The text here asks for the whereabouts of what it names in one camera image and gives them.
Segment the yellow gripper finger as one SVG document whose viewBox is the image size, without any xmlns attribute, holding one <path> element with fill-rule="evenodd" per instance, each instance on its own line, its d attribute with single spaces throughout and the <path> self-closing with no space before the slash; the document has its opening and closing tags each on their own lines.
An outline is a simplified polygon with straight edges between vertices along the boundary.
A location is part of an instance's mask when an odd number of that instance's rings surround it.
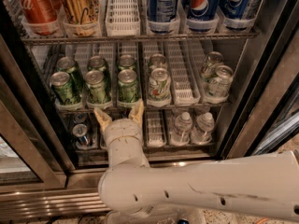
<svg viewBox="0 0 299 224">
<path fill-rule="evenodd" d="M 137 102 L 129 113 L 129 118 L 139 126 L 143 125 L 144 103 L 142 100 Z"/>
<path fill-rule="evenodd" d="M 96 107 L 93 110 L 93 112 L 96 117 L 96 120 L 98 121 L 98 123 L 100 125 L 101 133 L 104 133 L 107 126 L 112 122 L 111 116 L 109 114 L 107 114 L 106 112 L 104 112 L 99 107 Z"/>
</svg>

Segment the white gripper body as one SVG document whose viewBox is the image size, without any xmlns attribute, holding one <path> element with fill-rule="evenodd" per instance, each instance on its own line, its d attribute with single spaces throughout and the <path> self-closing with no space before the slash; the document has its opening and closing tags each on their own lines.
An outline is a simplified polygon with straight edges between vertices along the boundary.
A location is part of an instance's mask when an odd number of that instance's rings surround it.
<svg viewBox="0 0 299 224">
<path fill-rule="evenodd" d="M 116 139 L 125 137 L 132 137 L 140 144 L 143 143 L 142 129 L 131 119 L 116 119 L 104 130 L 104 140 L 107 145 L 111 144 Z"/>
</svg>

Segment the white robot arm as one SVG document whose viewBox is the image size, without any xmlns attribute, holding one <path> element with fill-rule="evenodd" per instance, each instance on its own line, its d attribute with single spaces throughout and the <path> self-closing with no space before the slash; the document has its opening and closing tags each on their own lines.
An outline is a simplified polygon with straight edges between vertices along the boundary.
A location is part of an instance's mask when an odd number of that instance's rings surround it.
<svg viewBox="0 0 299 224">
<path fill-rule="evenodd" d="M 127 119 L 114 120 L 94 109 L 108 152 L 109 168 L 98 184 L 107 207 L 139 217 L 173 204 L 299 220 L 296 151 L 152 168 L 142 148 L 143 112 L 138 103 Z"/>
</svg>

